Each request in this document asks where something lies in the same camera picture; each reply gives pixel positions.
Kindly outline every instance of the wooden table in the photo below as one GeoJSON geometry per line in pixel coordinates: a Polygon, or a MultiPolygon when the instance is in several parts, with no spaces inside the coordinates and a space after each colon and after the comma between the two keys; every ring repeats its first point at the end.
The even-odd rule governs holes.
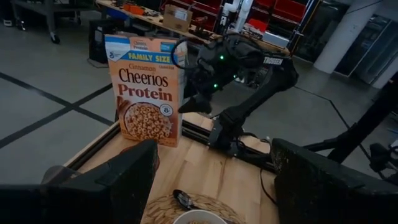
{"type": "MultiPolygon", "coordinates": [[[[176,30],[176,29],[164,26],[163,23],[160,22],[160,20],[163,19],[163,15],[159,15],[157,17],[152,17],[152,16],[140,16],[140,15],[132,14],[130,12],[125,11],[124,9],[120,9],[120,8],[112,5],[112,1],[109,1],[109,0],[96,0],[96,3],[101,5],[101,6],[104,6],[104,7],[110,8],[110,9],[115,9],[117,11],[123,12],[124,14],[126,14],[129,17],[140,19],[142,21],[151,23],[151,24],[153,24],[155,26],[158,26],[158,27],[161,27],[161,28],[164,28],[164,29],[168,29],[168,30],[170,30],[172,32],[176,32],[178,34],[184,35],[185,37],[193,37],[193,38],[196,38],[196,39],[201,40],[203,42],[208,42],[208,40],[205,40],[205,39],[202,39],[200,37],[197,37],[197,36],[195,36],[195,35],[193,35],[193,34],[191,34],[189,32],[182,32],[180,30],[176,30]]],[[[195,30],[196,26],[191,25],[190,29],[195,30]]],[[[220,35],[213,33],[213,35],[210,38],[211,39],[215,39],[215,38],[217,38],[219,36],[220,35]]],[[[270,44],[268,42],[264,42],[262,40],[256,40],[256,42],[263,49],[270,50],[271,52],[282,52],[284,55],[290,55],[290,52],[289,52],[289,50],[287,48],[280,48],[280,47],[278,47],[276,45],[272,45],[272,44],[270,44]]]]}
{"type": "MultiPolygon", "coordinates": [[[[184,115],[184,120],[211,129],[212,120],[196,113],[184,115]]],[[[102,135],[71,158],[65,166],[79,158],[92,144],[105,138],[115,126],[113,124],[102,135]]],[[[261,152],[269,152],[267,143],[247,136],[243,142],[261,152]]],[[[124,148],[137,144],[124,139],[120,134],[112,138],[94,156],[78,170],[88,170],[118,155],[124,148]]],[[[177,148],[159,146],[160,167],[149,195],[149,201],[171,194],[174,189],[187,193],[202,194],[224,202],[245,219],[247,224],[278,223],[276,206],[267,198],[261,189],[259,180],[260,169],[235,158],[227,158],[208,147],[189,138],[182,137],[177,148]]],[[[275,198],[274,174],[262,172],[266,190],[275,198]]]]}

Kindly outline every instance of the black floor stripe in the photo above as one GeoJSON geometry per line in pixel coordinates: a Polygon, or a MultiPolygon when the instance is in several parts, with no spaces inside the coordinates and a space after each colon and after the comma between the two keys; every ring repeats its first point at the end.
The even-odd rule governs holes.
{"type": "MultiPolygon", "coordinates": [[[[328,98],[325,98],[325,97],[323,97],[323,96],[320,96],[320,95],[318,95],[318,94],[316,94],[316,93],[312,93],[311,91],[304,90],[303,88],[300,88],[300,87],[297,87],[297,86],[295,86],[295,88],[297,88],[297,89],[299,89],[299,90],[302,90],[302,91],[304,91],[304,92],[306,92],[306,93],[312,94],[312,95],[314,95],[314,96],[317,96],[317,97],[319,97],[319,98],[322,98],[322,99],[324,99],[324,100],[329,101],[329,103],[331,104],[331,106],[333,107],[333,109],[336,111],[336,113],[337,113],[338,117],[340,118],[340,120],[344,123],[344,125],[347,127],[347,129],[350,128],[349,124],[348,124],[347,121],[344,119],[343,115],[341,115],[340,111],[337,109],[336,105],[333,103],[332,100],[330,100],[330,99],[328,99],[328,98]]],[[[366,158],[368,158],[368,159],[370,160],[371,156],[370,156],[369,153],[366,151],[366,149],[363,147],[362,143],[359,144],[358,147],[362,150],[363,154],[365,154],[366,158]]],[[[386,176],[384,176],[384,174],[383,174],[382,172],[377,172],[377,174],[379,174],[379,176],[380,176],[381,179],[385,179],[385,178],[386,178],[386,176]]]]}
{"type": "Polygon", "coordinates": [[[11,76],[6,75],[6,74],[1,73],[1,72],[0,72],[0,78],[2,78],[3,80],[9,81],[9,82],[11,82],[11,83],[13,83],[13,84],[15,84],[17,86],[23,87],[26,90],[33,91],[34,93],[36,93],[36,94],[38,94],[40,96],[44,96],[44,97],[46,97],[47,99],[49,99],[51,101],[59,103],[62,106],[66,107],[66,108],[68,108],[70,110],[75,110],[78,113],[81,113],[83,115],[86,115],[86,116],[90,117],[91,119],[95,119],[95,120],[97,120],[97,121],[99,121],[99,122],[101,122],[103,124],[106,124],[106,125],[111,125],[111,124],[109,124],[111,122],[110,120],[108,120],[108,119],[106,119],[104,117],[101,117],[100,115],[94,114],[94,113],[92,113],[92,112],[90,112],[88,110],[80,108],[79,106],[81,106],[82,104],[92,100],[93,98],[99,96],[100,94],[110,90],[112,88],[112,84],[109,84],[109,85],[106,85],[106,86],[102,87],[101,89],[95,91],[94,93],[89,94],[88,96],[84,97],[83,99],[78,100],[76,103],[70,103],[70,102],[68,102],[66,100],[63,100],[63,99],[61,99],[61,98],[59,98],[59,97],[57,97],[57,96],[55,96],[55,95],[53,95],[51,93],[43,91],[43,90],[41,90],[39,88],[36,88],[36,87],[26,83],[26,82],[20,81],[20,80],[14,78],[14,77],[11,77],[11,76]]]}
{"type": "Polygon", "coordinates": [[[2,78],[2,79],[4,79],[4,80],[7,80],[7,81],[9,81],[9,82],[11,82],[11,83],[13,83],[13,84],[15,84],[15,85],[17,85],[17,86],[22,87],[22,88],[25,88],[26,90],[33,91],[33,92],[35,92],[36,94],[38,94],[38,95],[40,95],[40,96],[44,96],[44,97],[46,97],[47,99],[52,100],[52,101],[54,101],[54,102],[57,102],[57,103],[59,103],[59,104],[61,104],[61,105],[63,105],[63,106],[70,106],[70,105],[71,105],[71,103],[69,103],[69,102],[66,101],[66,100],[63,100],[63,99],[61,99],[61,98],[59,98],[59,97],[57,97],[57,96],[54,96],[54,95],[51,94],[51,93],[47,93],[46,91],[43,91],[43,90],[41,90],[41,89],[39,89],[39,88],[36,88],[36,87],[34,87],[34,86],[32,86],[32,85],[26,83],[26,82],[20,81],[20,80],[18,80],[18,79],[16,79],[16,78],[11,77],[11,76],[9,76],[9,75],[6,75],[6,74],[4,74],[4,73],[1,73],[1,72],[0,72],[0,78],[2,78]]]}
{"type": "Polygon", "coordinates": [[[330,101],[330,100],[329,100],[328,98],[326,98],[326,97],[323,97],[323,96],[321,96],[321,95],[318,95],[318,94],[313,93],[313,92],[308,91],[308,90],[304,90],[303,88],[300,88],[300,87],[298,87],[298,86],[293,86],[293,87],[296,88],[296,89],[298,89],[298,90],[302,90],[302,91],[304,91],[304,92],[306,92],[306,93],[309,93],[309,94],[311,94],[311,95],[314,95],[314,96],[317,96],[317,97],[319,97],[319,98],[322,98],[322,99],[324,99],[324,100],[330,101]]]}
{"type": "Polygon", "coordinates": [[[36,129],[48,124],[49,122],[61,117],[62,115],[65,115],[67,112],[70,112],[71,109],[70,108],[64,108],[61,109],[55,113],[50,114],[49,116],[36,121],[35,123],[22,128],[21,130],[14,132],[10,135],[8,135],[7,137],[3,138],[2,140],[0,140],[0,148],[3,148],[4,146],[7,146],[8,144],[14,142],[15,140],[20,139],[21,137],[31,133],[32,131],[35,131],[36,129]]]}
{"type": "Polygon", "coordinates": [[[80,107],[75,108],[75,111],[77,111],[77,112],[79,112],[81,114],[84,114],[84,115],[86,115],[86,116],[88,116],[90,118],[93,118],[93,119],[95,119],[95,120],[97,120],[97,121],[99,121],[99,122],[101,122],[103,124],[106,124],[108,126],[111,126],[114,123],[114,122],[112,122],[112,121],[110,121],[110,120],[108,120],[108,119],[106,119],[106,118],[104,118],[104,117],[102,117],[102,116],[100,116],[98,114],[94,114],[93,112],[90,112],[90,111],[85,110],[85,109],[80,108],[80,107]]]}
{"type": "Polygon", "coordinates": [[[51,93],[43,91],[43,90],[41,90],[39,88],[36,88],[36,87],[26,83],[26,82],[20,81],[20,80],[14,78],[14,77],[11,77],[11,76],[6,75],[6,74],[1,73],[1,72],[0,72],[0,78],[5,80],[5,81],[11,82],[11,83],[13,83],[13,84],[15,84],[15,85],[17,85],[19,87],[25,88],[26,90],[34,92],[34,93],[36,93],[36,94],[38,94],[40,96],[43,96],[43,97],[45,97],[45,98],[47,98],[47,99],[49,99],[51,101],[54,101],[54,102],[59,103],[60,105],[64,106],[63,109],[61,109],[61,110],[59,110],[57,112],[54,112],[54,113],[46,116],[45,118],[42,118],[42,119],[36,121],[35,123],[33,123],[31,125],[28,125],[28,126],[22,128],[21,130],[16,131],[16,132],[8,135],[7,137],[5,137],[3,139],[0,139],[0,148],[2,148],[4,146],[7,146],[8,144],[10,144],[10,143],[12,143],[12,142],[24,137],[25,135],[31,133],[32,131],[35,131],[36,129],[39,129],[40,127],[42,127],[42,126],[50,123],[51,121],[53,121],[53,120],[65,115],[65,114],[67,114],[70,111],[76,111],[76,112],[78,112],[80,114],[83,114],[83,115],[85,115],[85,116],[87,116],[87,117],[89,117],[91,119],[95,119],[95,120],[97,120],[97,121],[99,121],[99,122],[101,122],[101,123],[103,123],[105,125],[108,125],[108,126],[113,124],[112,121],[110,121],[110,120],[108,120],[108,119],[106,119],[106,118],[104,118],[104,117],[102,117],[102,116],[100,116],[98,114],[95,114],[95,113],[90,112],[90,111],[88,111],[86,109],[80,108],[80,106],[82,104],[87,103],[88,101],[92,100],[93,98],[95,98],[95,97],[99,96],[100,94],[102,94],[102,93],[108,91],[109,89],[111,89],[112,88],[112,84],[109,84],[109,85],[106,85],[106,86],[102,87],[101,89],[99,89],[99,90],[93,92],[92,94],[89,94],[88,96],[84,97],[83,99],[78,100],[76,103],[70,103],[70,102],[68,102],[66,100],[63,100],[63,99],[61,99],[61,98],[59,98],[59,97],[57,97],[57,96],[55,96],[55,95],[53,95],[51,93]]]}
{"type": "Polygon", "coordinates": [[[76,103],[74,103],[73,105],[75,105],[75,106],[83,105],[83,104],[89,102],[90,100],[96,98],[97,96],[103,94],[104,92],[110,90],[111,88],[112,88],[112,84],[106,85],[106,86],[100,88],[99,90],[95,91],[94,93],[92,93],[92,94],[90,94],[90,95],[84,97],[83,99],[78,100],[78,101],[77,101],[76,103]]]}

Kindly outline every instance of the glass door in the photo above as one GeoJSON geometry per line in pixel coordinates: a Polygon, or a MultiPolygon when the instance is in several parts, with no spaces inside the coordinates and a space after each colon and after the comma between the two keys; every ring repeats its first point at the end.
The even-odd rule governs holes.
{"type": "Polygon", "coordinates": [[[352,71],[357,67],[357,64],[367,54],[389,22],[389,19],[373,15],[348,49],[343,59],[341,59],[335,71],[343,75],[350,76],[352,71]]]}
{"type": "Polygon", "coordinates": [[[320,3],[300,38],[295,56],[315,62],[349,6],[333,0],[320,3]]]}
{"type": "Polygon", "coordinates": [[[398,23],[390,22],[353,72],[354,77],[372,84],[398,55],[398,23]]]}

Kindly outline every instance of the cheerios box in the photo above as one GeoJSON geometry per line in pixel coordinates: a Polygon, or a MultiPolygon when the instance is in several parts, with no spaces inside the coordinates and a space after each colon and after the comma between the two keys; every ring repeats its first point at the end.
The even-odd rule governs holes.
{"type": "Polygon", "coordinates": [[[105,48],[125,138],[155,139],[176,147],[181,136],[184,74],[187,46],[171,51],[175,39],[106,35],[105,48]]]}

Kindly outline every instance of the woven placemat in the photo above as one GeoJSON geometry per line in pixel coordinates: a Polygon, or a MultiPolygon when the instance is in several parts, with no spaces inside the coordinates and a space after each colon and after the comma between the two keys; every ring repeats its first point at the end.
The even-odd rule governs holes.
{"type": "MultiPolygon", "coordinates": [[[[198,194],[189,194],[189,196],[199,208],[213,212],[235,224],[246,224],[232,208],[217,199],[198,194]]],[[[184,212],[186,211],[173,198],[173,195],[166,195],[147,204],[141,224],[172,224],[184,212]]]]}

